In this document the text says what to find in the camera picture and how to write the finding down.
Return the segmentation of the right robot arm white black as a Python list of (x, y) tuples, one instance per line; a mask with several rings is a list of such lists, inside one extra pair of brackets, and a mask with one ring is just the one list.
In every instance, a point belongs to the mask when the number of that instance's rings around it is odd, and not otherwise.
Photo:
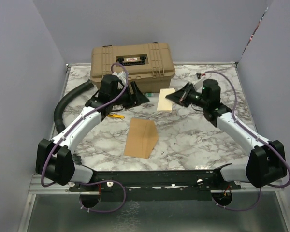
[(261, 188), (287, 175), (283, 144), (278, 140), (269, 141), (246, 127), (229, 107), (221, 103), (220, 86), (216, 80), (205, 80), (201, 92), (197, 92), (192, 83), (187, 83), (166, 99), (184, 107), (202, 108), (206, 120), (227, 133), (248, 154), (247, 164), (227, 164), (219, 168), (220, 173), (212, 177), (216, 188), (223, 189), (232, 181), (248, 182)]

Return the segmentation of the brown paper envelope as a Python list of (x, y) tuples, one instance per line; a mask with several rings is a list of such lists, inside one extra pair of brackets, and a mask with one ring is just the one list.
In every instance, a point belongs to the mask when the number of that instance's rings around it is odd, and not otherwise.
[(124, 155), (148, 159), (158, 138), (158, 132), (153, 120), (132, 118)]

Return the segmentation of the yellow black utility knife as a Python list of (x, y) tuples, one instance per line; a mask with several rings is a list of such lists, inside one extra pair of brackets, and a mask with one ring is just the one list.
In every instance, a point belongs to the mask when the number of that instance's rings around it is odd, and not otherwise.
[(114, 114), (109, 114), (108, 117), (112, 117), (112, 118), (120, 118), (120, 119), (124, 119), (125, 117), (122, 115), (114, 115)]

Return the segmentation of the tan plastic toolbox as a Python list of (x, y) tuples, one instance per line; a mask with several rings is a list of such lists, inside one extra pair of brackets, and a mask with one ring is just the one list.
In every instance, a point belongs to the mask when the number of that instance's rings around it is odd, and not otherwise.
[(158, 93), (168, 88), (175, 76), (175, 67), (167, 43), (147, 43), (129, 46), (103, 46), (91, 52), (90, 79), (97, 87), (102, 78), (112, 74), (111, 65), (120, 63), (143, 93)]

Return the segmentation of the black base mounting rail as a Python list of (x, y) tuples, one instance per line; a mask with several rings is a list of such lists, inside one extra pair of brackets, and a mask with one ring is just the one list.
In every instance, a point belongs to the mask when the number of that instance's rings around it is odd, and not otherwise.
[(92, 200), (100, 190), (103, 202), (209, 201), (212, 191), (241, 188), (234, 182), (224, 181), (217, 170), (101, 171), (94, 174), (93, 181), (102, 181), (101, 187), (76, 184), (69, 192)]

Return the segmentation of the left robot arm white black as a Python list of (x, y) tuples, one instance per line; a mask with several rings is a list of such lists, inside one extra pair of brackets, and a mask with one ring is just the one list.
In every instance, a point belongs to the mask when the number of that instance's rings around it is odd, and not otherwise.
[(86, 102), (80, 115), (53, 139), (39, 142), (36, 172), (62, 186), (80, 182), (85, 190), (93, 190), (97, 185), (94, 170), (75, 164), (73, 152), (83, 138), (112, 112), (113, 106), (129, 109), (148, 102), (134, 81), (123, 83), (115, 75), (106, 75), (97, 94)]

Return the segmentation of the white green glue stick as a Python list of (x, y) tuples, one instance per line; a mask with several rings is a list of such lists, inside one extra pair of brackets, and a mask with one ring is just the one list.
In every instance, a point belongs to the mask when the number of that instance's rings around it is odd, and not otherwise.
[(153, 93), (146, 93), (145, 96), (146, 97), (154, 97), (154, 94)]

